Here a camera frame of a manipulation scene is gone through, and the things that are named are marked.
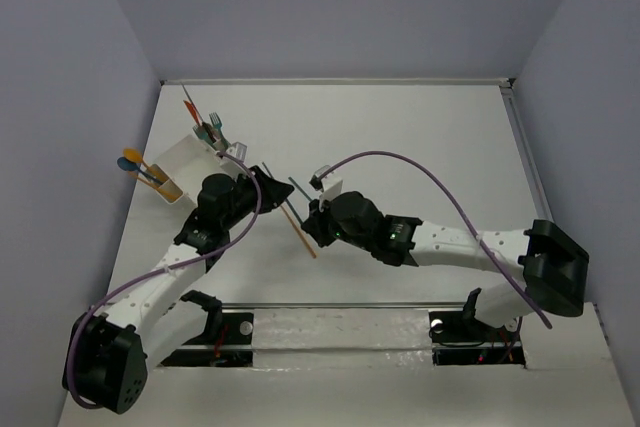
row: white wall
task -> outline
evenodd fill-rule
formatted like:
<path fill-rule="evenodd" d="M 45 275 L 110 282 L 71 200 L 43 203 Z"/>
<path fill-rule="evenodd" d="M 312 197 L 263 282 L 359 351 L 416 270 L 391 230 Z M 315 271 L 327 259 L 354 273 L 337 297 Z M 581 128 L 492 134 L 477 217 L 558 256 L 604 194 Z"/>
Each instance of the white wall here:
<path fill-rule="evenodd" d="M 556 221 L 591 254 L 601 309 L 640 420 L 640 0 L 563 0 L 516 83 Z"/>
<path fill-rule="evenodd" d="M 162 79 L 515 77 L 561 0 L 118 0 Z"/>
<path fill-rule="evenodd" d="M 74 320 L 103 293 L 159 84 L 116 0 L 0 0 L 0 425 L 57 424 Z"/>

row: fork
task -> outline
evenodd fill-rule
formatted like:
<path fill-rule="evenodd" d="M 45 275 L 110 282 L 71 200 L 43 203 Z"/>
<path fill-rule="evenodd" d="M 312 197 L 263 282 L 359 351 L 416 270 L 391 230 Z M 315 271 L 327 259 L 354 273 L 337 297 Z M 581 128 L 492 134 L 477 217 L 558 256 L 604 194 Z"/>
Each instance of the fork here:
<path fill-rule="evenodd" d="M 210 113 L 209 118 L 211 119 L 211 124 L 213 125 L 213 128 L 216 129 L 220 134 L 220 139 L 222 139 L 222 143 L 224 144 L 224 148 L 226 149 L 227 147 L 229 147 L 230 144 L 229 144 L 229 141 L 227 141 L 227 139 L 224 137 L 224 134 L 222 133 L 222 119 L 220 118 L 217 112 Z"/>

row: black cable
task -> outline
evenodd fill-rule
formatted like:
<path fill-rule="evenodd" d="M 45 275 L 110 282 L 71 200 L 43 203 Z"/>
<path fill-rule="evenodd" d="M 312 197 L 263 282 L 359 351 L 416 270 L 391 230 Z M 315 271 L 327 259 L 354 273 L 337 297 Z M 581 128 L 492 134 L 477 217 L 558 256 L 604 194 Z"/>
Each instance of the black cable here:
<path fill-rule="evenodd" d="M 466 345 L 453 345 L 453 344 L 444 344 L 442 342 L 436 342 L 436 344 L 441 345 L 442 347 L 446 347 L 447 349 L 475 349 L 476 347 L 480 347 L 481 345 L 486 344 L 487 342 L 479 342 L 477 344 L 466 344 Z"/>
<path fill-rule="evenodd" d="M 311 202 L 313 199 L 311 198 L 311 196 L 309 194 L 307 194 L 304 189 L 302 187 L 300 187 L 300 184 L 298 184 L 295 179 L 293 177 L 289 177 L 289 182 L 291 182 L 293 184 L 293 186 L 298 189 L 298 191 L 304 195 L 305 199 L 307 199 L 308 202 Z"/>
<path fill-rule="evenodd" d="M 483 340 L 479 343 L 475 343 L 475 344 L 467 344 L 467 345 L 453 345 L 453 344 L 445 344 L 444 342 L 438 342 L 437 340 L 433 340 L 433 331 L 429 330 L 429 338 L 436 344 L 441 345 L 442 347 L 445 347 L 447 349 L 474 349 L 476 347 L 480 347 L 482 344 L 486 344 L 486 342 Z"/>
<path fill-rule="evenodd" d="M 504 363 L 504 361 L 507 360 L 507 358 L 509 357 L 509 354 L 513 351 L 513 348 L 515 347 L 515 345 L 520 340 L 520 329 L 521 328 L 522 328 L 522 317 L 520 317 L 518 319 L 518 326 L 516 327 L 516 331 L 513 333 L 513 336 L 511 337 L 511 344 L 507 348 L 507 351 L 504 353 L 502 358 L 498 361 L 498 364 Z"/>

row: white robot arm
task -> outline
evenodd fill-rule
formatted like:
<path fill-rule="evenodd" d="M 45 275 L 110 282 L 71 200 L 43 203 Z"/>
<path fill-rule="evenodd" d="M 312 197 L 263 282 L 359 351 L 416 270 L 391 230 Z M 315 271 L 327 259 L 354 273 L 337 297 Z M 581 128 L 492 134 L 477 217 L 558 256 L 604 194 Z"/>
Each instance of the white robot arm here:
<path fill-rule="evenodd" d="M 270 212 L 294 190 L 258 167 L 250 170 L 263 199 L 259 213 Z M 472 291 L 464 308 L 440 326 L 440 333 L 471 341 L 488 338 L 533 311 L 523 292 L 547 312 L 581 315 L 588 254 L 552 222 L 536 220 L 527 230 L 485 231 L 474 236 L 413 217 L 383 215 L 359 192 L 342 193 L 342 179 L 335 174 L 322 172 L 311 182 L 321 191 L 320 197 L 310 202 L 309 217 L 302 224 L 320 247 L 346 242 L 393 266 L 437 264 L 497 271 L 499 262 L 501 272 L 520 287 L 519 293 L 513 283 L 504 282 Z M 155 268 L 227 245 L 230 228 L 256 208 L 255 185 L 236 170 L 207 177 L 197 208 Z M 480 248 L 481 239 L 493 259 Z M 73 352 L 79 395 L 123 413 L 139 397 L 147 373 L 171 352 L 204 333 L 216 335 L 222 327 L 222 303 L 201 292 L 184 292 L 219 258 L 184 269 L 167 268 L 166 273 L 147 280 L 91 318 Z M 63 385 L 68 386 L 66 375 Z"/>

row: white table surface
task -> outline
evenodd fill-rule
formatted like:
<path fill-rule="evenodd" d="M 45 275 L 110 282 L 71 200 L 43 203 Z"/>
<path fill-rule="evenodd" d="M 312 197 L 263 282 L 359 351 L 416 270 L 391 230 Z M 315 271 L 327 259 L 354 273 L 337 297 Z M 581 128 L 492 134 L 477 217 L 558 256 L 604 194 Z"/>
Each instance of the white table surface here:
<path fill-rule="evenodd" d="M 367 319 L 357 311 L 339 311 L 332 323 L 299 310 L 298 350 L 290 352 L 286 345 L 296 311 L 289 309 L 282 322 L 281 311 L 258 311 L 254 343 L 273 348 L 284 339 L 284 345 L 266 354 L 258 350 L 255 368 L 156 369 L 127 413 L 83 410 L 67 396 L 59 427 L 633 426 L 590 305 L 578 319 L 551 316 L 552 331 L 528 318 L 522 331 L 526 369 L 434 367 L 428 337 L 416 328 L 424 324 L 416 311 L 374 311 Z M 388 337 L 379 329 L 371 332 L 371 322 L 387 325 Z M 336 327 L 339 335 L 327 341 Z M 351 350 L 305 353 L 301 336 L 307 338 L 304 347 Z M 377 345 L 415 350 L 354 349 L 372 346 L 374 339 Z"/>
<path fill-rule="evenodd" d="M 220 114 L 230 139 L 249 145 L 250 164 L 264 160 L 281 179 L 292 175 L 306 182 L 326 163 L 365 149 L 388 149 L 433 169 L 480 229 L 528 227 L 536 217 L 497 87 L 216 85 L 189 90 L 203 113 Z M 163 87 L 148 160 L 189 131 L 183 98 L 180 87 Z M 461 226 L 442 194 L 409 166 L 365 159 L 341 174 L 347 190 L 361 190 L 384 212 Z M 304 211 L 301 196 L 295 194 L 293 201 Z M 139 184 L 112 288 L 152 268 L 188 213 L 167 208 Z M 283 215 L 273 212 L 196 288 L 227 303 L 438 302 L 463 301 L 470 289 L 500 281 L 497 275 L 446 267 L 391 268 L 347 246 L 320 250 L 319 256 L 311 260 Z M 364 357 L 317 352 L 287 357 L 278 352 L 278 339 L 286 351 L 294 332 L 304 346 L 305 328 L 292 326 L 296 311 L 284 311 L 284 320 L 282 312 L 256 311 L 254 343 L 275 348 L 271 355 L 256 354 L 256 368 L 156 369 L 125 415 L 83 411 L 68 396 L 60 427 L 633 425 L 590 305 L 578 319 L 551 316 L 551 331 L 533 316 L 526 319 L 527 369 L 434 367 L 430 342 L 423 329 L 416 329 L 424 323 L 416 315 L 427 315 L 424 310 L 365 312 L 368 320 L 361 315 L 351 323 L 341 314 L 340 335 L 333 337 L 336 325 L 311 329 L 324 346 L 332 338 L 353 348 L 358 338 L 363 345 L 375 338 L 377 345 L 396 346 L 398 332 L 406 327 L 405 341 L 415 348 L 406 355 L 382 350 Z M 311 322 L 313 314 L 298 312 L 297 321 Z M 355 312 L 346 310 L 344 316 Z M 387 322 L 393 328 L 368 330 L 371 315 L 377 319 L 374 326 Z M 351 326 L 353 338 L 343 332 L 345 326 Z"/>
<path fill-rule="evenodd" d="M 391 150 L 421 162 L 450 188 L 479 229 L 528 228 L 534 203 L 496 86 L 208 85 L 188 87 L 203 115 L 216 111 L 231 141 L 249 146 L 249 165 L 265 161 L 276 178 L 308 186 L 313 172 L 363 150 Z M 145 157 L 149 163 L 191 132 L 180 86 L 164 86 Z M 395 159 L 343 167 L 343 190 L 359 190 L 384 213 L 462 227 L 444 195 Z M 304 198 L 291 201 L 305 216 Z M 189 210 L 169 208 L 151 189 L 135 189 L 111 288 L 161 259 Z M 241 227 L 232 232 L 232 237 Z M 492 273 L 445 266 L 393 268 L 336 243 L 313 260 L 282 212 L 254 231 L 195 288 L 223 302 L 463 301 Z"/>

